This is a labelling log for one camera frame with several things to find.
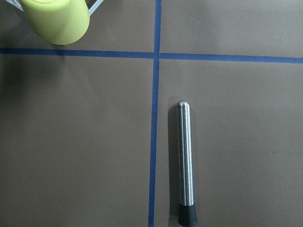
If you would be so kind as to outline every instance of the stainless steel muddler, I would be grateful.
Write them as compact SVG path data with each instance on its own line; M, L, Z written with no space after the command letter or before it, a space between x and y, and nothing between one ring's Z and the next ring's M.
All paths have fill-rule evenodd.
M194 202L193 168L191 156L190 106L186 101L178 102L178 155L180 205L179 224L192 227L197 224Z

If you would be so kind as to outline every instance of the rounded metal end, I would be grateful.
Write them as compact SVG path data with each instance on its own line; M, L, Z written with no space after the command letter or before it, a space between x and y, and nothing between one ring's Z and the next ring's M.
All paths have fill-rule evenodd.
M187 101L180 101L180 102L178 102L178 106L189 107L189 103Z

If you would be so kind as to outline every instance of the yellow-green plastic container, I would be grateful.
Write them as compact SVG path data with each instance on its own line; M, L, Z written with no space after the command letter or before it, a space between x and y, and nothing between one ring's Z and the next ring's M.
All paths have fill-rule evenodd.
M89 27L85 0L20 0L35 32L52 44L79 40Z

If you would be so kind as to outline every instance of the black rubber tip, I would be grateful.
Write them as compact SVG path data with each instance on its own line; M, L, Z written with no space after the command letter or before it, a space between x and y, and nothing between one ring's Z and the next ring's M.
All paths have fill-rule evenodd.
M197 221L195 205L179 206L179 224L185 227L195 226Z

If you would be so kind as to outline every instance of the blue tape line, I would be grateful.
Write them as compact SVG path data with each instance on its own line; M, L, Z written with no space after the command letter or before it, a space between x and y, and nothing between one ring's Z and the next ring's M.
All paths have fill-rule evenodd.
M302 64L303 58L246 56L246 55L216 55L190 53L160 53L160 59L174 60L205 60L205 61L249 61L249 62L276 62Z
M162 3L161 0L156 0L154 50L153 50L154 57L153 57L153 77L152 77L152 102L151 102L151 158L150 158L150 193L149 193L148 227L154 226L154 211L155 211L161 3Z
M153 59L153 55L154 55L152 52L17 49L17 48L0 48L0 54L109 57L109 58L149 58L149 59Z

